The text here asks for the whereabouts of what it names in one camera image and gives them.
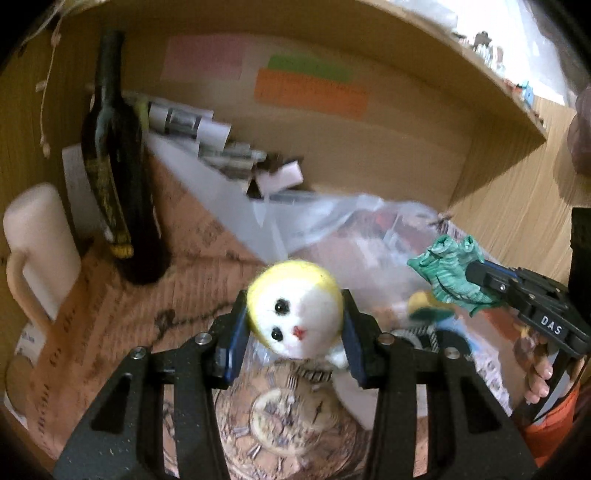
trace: white plush toy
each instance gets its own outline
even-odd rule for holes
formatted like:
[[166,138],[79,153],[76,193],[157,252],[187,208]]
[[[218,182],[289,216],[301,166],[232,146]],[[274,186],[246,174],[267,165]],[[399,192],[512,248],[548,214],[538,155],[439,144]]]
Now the white plush toy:
[[324,268],[302,260],[273,265],[248,288],[246,304],[251,330],[277,355],[346,367],[343,297]]

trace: black eye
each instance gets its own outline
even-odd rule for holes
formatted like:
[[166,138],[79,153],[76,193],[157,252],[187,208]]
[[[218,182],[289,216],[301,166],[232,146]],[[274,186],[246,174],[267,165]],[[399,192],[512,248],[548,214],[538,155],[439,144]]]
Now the black eye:
[[271,332],[271,338],[273,340],[277,340],[278,342],[283,341],[283,334],[281,333],[281,329],[279,327],[273,328]]
[[287,315],[290,312],[290,303],[285,299],[279,299],[275,302],[275,313],[277,315]]

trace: human hand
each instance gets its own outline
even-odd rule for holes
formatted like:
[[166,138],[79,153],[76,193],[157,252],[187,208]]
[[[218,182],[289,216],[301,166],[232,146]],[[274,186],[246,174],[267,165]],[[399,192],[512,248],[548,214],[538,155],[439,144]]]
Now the human hand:
[[[547,381],[554,374],[552,364],[548,360],[548,339],[537,332],[521,336],[515,342],[514,353],[521,368],[527,372],[524,397],[529,403],[537,404],[540,399],[549,395],[550,387]],[[584,359],[571,364],[569,372],[571,381],[561,392],[561,397],[570,391],[583,366]]]

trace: white mug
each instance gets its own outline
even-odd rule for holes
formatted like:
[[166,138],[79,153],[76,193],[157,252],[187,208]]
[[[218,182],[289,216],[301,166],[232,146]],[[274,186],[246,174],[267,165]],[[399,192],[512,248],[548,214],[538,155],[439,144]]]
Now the white mug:
[[4,212],[4,235],[8,288],[47,336],[81,267],[57,189],[40,183],[15,198]]

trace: green sticky note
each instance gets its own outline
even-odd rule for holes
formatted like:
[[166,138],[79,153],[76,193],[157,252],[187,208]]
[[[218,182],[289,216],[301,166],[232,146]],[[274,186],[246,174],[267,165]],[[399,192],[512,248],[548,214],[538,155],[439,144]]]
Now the green sticky note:
[[348,69],[310,57],[273,55],[267,68],[270,70],[283,70],[284,72],[303,73],[304,75],[341,83],[351,81],[351,72]]

